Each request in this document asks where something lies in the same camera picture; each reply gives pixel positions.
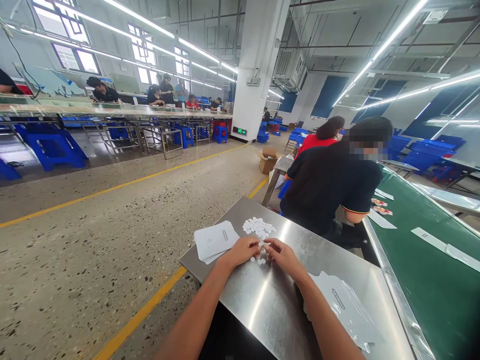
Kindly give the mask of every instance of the red shirt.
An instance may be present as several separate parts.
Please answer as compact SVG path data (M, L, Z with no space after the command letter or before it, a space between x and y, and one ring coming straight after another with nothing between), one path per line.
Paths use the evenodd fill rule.
M194 103L192 103L190 100L188 100L188 101L186 102L186 106L189 106L189 107L191 107L191 108L193 108L193 107L199 108L199 107L200 107L198 102L195 101Z
M305 150L308 150L310 148L314 148L317 146L330 146L336 142L337 140L335 140L334 138L318 140L316 134L310 134L305 138L305 140L303 140L303 145L300 146L300 149L298 150L298 154L296 156L300 155L301 152L304 152Z

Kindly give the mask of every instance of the yellow floor line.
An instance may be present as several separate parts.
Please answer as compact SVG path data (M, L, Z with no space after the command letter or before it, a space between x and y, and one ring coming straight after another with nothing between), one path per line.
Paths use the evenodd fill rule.
M215 153L215 154L212 154L212 155L209 155L209 156L205 156L205 157L199 158L199 159L194 160L194 161L190 161L190 162L184 163L184 164L182 164L182 165L178 165L178 166L175 166L175 167L172 167L172 168L163 170L163 171L159 171L159 172L153 173L153 174L151 174L151 175L147 175L147 176L138 178L138 179L136 179L136 180L132 180L132 181L129 181L129 182L126 182L126 183L117 185L117 186L109 187L108 189L101 190L101 191L97 191L97 192L91 193L90 195L83 196L83 197L80 197L80 198L75 199L75 200L67 201L67 202L61 203L61 204L59 204L59 205L55 205L55 206L52 206L52 207L49 207L49 208L46 208L46 209L43 209L43 210L40 210L40 211L31 213L31 214L29 214L29 215L25 215L25 216L22 216L22 217L19 217L19 218L16 218L16 219L13 219L13 220L10 220L10 221L7 221L7 222L2 222L2 223L0 223L0 228L6 228L7 226L15 225L15 224L21 223L22 221L29 220L29 219L33 219L33 218L36 218L36 217L38 217L38 216L40 216L40 215L48 214L48 213L50 213L50 212L52 212L52 211L55 211L55 210L63 209L63 208L65 208L65 207L67 207L67 206L80 203L80 202L85 201L85 200L87 200L87 199L91 199L91 198L97 197L97 196L99 196L99 195L103 195L103 194L106 194L106 193L108 193L108 192L111 192L111 191L113 191L113 190L118 190L118 189L124 188L124 187L126 187L126 186L129 186L129 185L132 185L132 184L135 184L135 183L139 183L139 182L141 182L141 181L143 181L143 180L147 180L147 179L154 178L154 177L156 177L156 176L158 176L158 175L165 174L165 173L171 172L171 171L173 171L173 170L180 169L180 168L186 167L186 166L188 166L188 165L198 163L198 162L200 162L200 161L202 161L202 160L210 159L210 158L213 158L213 157L215 157L215 156L218 156L218 155L221 155L221 154L225 154L225 153L228 153L228 152L233 151L233 150L236 150L236 149L243 148L243 147L245 147L245 146L247 146L247 145L248 145L248 144L240 145L240 146L237 146L237 147L234 147L234 148L231 148L231 149L222 151L222 152L218 152L218 153Z
M93 358L93 360L109 359L124 343L124 341L134 332L134 330L144 321L152 310L162 301L170 290L175 286L178 280L187 272L187 269L181 266L171 278L156 292L156 294L143 305L143 307L130 319L130 321L110 340L104 348Z

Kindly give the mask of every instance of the hand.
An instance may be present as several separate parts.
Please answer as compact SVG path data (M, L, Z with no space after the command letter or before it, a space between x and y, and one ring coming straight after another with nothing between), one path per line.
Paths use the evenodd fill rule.
M307 270L305 270L290 246L277 238L268 238L264 242L269 244L263 246L267 254L280 265L284 272L290 275L294 282L298 283L302 277L308 275Z
M260 240L256 237L241 237L235 245L218 260L225 262L233 270L236 266L243 264L252 256L257 256L262 248Z

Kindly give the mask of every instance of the orange trim on shirt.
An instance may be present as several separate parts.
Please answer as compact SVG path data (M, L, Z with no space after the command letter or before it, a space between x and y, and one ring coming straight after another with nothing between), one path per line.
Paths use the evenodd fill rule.
M361 212L361 211L353 211L353 210L350 210L350 209L347 209L345 206L341 206L342 208L344 208L345 210L351 212L351 213L355 213L355 214L368 214L370 211L367 211L367 212Z

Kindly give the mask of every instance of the air conditioner unit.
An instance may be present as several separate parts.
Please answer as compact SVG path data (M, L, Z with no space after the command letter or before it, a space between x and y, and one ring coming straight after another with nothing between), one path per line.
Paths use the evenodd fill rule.
M297 90L305 74L305 61L301 50L282 49L276 58L273 79L277 85Z

